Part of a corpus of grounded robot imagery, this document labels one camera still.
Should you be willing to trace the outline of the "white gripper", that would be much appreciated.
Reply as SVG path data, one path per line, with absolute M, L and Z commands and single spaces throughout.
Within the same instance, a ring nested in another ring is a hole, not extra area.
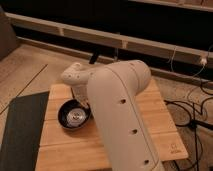
M 72 87 L 73 97 L 86 109 L 89 108 L 87 90 L 85 85 L 74 85 Z

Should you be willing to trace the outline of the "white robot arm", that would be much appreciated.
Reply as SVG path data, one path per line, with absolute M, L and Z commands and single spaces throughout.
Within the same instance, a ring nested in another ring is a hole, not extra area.
M 63 127 L 77 129 L 93 117 L 113 171 L 164 171 L 135 100 L 151 79 L 144 62 L 90 69 L 75 63 L 61 78 L 74 95 L 59 110 Z

